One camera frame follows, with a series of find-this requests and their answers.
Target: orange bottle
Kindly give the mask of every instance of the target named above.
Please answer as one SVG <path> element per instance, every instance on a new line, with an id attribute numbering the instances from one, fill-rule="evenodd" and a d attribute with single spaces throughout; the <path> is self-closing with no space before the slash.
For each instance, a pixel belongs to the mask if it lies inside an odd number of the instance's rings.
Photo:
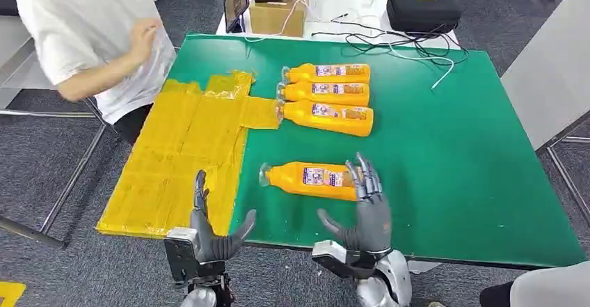
<path id="1" fill-rule="evenodd" d="M 278 117 L 302 126 L 368 136 L 373 128 L 373 110 L 368 107 L 316 103 L 300 100 L 279 104 Z"/>
<path id="2" fill-rule="evenodd" d="M 334 103 L 369 106 L 369 84 L 366 83 L 312 83 L 299 81 L 294 84 L 277 85 L 277 98 L 290 100 L 311 100 L 320 103 Z"/>
<path id="3" fill-rule="evenodd" d="M 273 185 L 290 194 L 356 201 L 352 178 L 345 166 L 290 162 L 260 167 L 260 184 Z"/>
<path id="4" fill-rule="evenodd" d="M 283 67 L 283 82 L 294 83 L 302 80 L 312 83 L 369 83 L 371 68 L 365 63 L 341 65 L 312 65 L 305 63 L 295 68 Z"/>

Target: floor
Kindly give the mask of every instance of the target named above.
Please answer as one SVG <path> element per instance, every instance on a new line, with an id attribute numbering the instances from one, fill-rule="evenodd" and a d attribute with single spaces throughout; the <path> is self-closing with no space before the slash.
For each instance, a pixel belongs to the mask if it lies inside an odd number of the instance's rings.
<path id="1" fill-rule="evenodd" d="M 222 0 L 161 0 L 158 7 L 175 45 L 187 31 L 212 33 Z M 502 74 L 559 2 L 458 0 L 464 9 L 456 34 L 469 49 L 486 50 Z M 76 111 L 55 93 L 26 90 L 11 108 Z M 0 118 L 0 213 L 39 227 L 64 187 L 98 123 L 89 120 Z M 590 127 L 577 131 L 590 136 Z M 0 230 L 0 280 L 27 284 L 18 306 L 178 306 L 162 242 L 98 234 L 94 225 L 118 180 L 130 147 L 108 133 L 92 156 L 51 233 L 70 240 L 54 251 Z M 590 197 L 590 148 L 557 151 L 585 197 Z M 590 257 L 590 229 L 545 153 L 539 159 Z M 352 282 L 322 271 L 307 253 L 244 248 L 228 263 L 236 306 L 357 306 Z M 441 265 L 413 276 L 414 306 L 438 300 L 478 306 L 479 291 L 510 281 L 517 270 Z"/>

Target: robotic hand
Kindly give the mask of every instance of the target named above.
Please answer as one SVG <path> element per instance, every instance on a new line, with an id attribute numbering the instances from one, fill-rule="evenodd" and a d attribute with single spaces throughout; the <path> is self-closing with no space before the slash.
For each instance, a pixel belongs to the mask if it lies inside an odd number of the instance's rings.
<path id="1" fill-rule="evenodd" d="M 332 220 L 326 210 L 317 215 L 327 230 L 344 243 L 348 250 L 364 251 L 381 259 L 391 251 L 391 212 L 381 188 L 379 176 L 370 162 L 357 153 L 360 169 L 346 161 L 346 167 L 356 188 L 355 228 L 344 229 Z"/>
<path id="2" fill-rule="evenodd" d="M 196 259 L 199 263 L 229 260 L 238 252 L 256 223 L 256 210 L 250 210 L 242 225 L 230 236 L 217 236 L 207 218 L 207 195 L 205 172 L 197 173 L 195 180 L 195 207 L 191 211 L 191 228 L 197 230 Z"/>
<path id="3" fill-rule="evenodd" d="M 409 306 L 410 272 L 404 255 L 391 249 L 391 212 L 379 176 L 357 153 L 360 168 L 346 161 L 356 188 L 357 225 L 343 228 L 319 209 L 317 215 L 334 241 L 314 245 L 312 259 L 342 278 L 358 279 L 357 295 L 363 307 Z"/>
<path id="4" fill-rule="evenodd" d="M 175 284 L 186 289 L 181 307 L 231 306 L 234 295 L 225 261 L 238 252 L 256 222 L 256 210 L 250 210 L 233 234 L 215 235 L 207 217 L 205 177 L 204 171 L 197 173 L 190 228 L 175 227 L 164 239 Z"/>

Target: yellow tape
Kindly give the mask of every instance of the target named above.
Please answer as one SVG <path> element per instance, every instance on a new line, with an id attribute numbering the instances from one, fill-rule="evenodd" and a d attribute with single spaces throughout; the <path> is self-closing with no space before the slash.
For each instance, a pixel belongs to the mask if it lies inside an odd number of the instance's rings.
<path id="1" fill-rule="evenodd" d="M 276 102 L 250 97 L 251 74 L 197 83 L 166 81 L 97 224 L 104 234 L 164 237 L 188 226 L 194 178 L 207 173 L 209 220 L 227 234 L 247 130 L 278 128 Z"/>
<path id="2" fill-rule="evenodd" d="M 0 281 L 0 307 L 16 306 L 25 288 L 25 284 Z"/>
<path id="3" fill-rule="evenodd" d="M 247 128 L 278 129 L 277 100 L 247 97 L 241 111 L 240 123 Z"/>

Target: monitor screen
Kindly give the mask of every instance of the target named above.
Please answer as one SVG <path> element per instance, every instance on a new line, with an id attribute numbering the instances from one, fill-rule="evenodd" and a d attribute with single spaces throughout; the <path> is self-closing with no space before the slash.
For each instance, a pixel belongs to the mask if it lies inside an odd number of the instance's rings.
<path id="1" fill-rule="evenodd" d="M 231 32 L 239 22 L 239 17 L 250 5 L 250 0 L 225 0 L 223 8 L 225 11 L 225 32 Z"/>

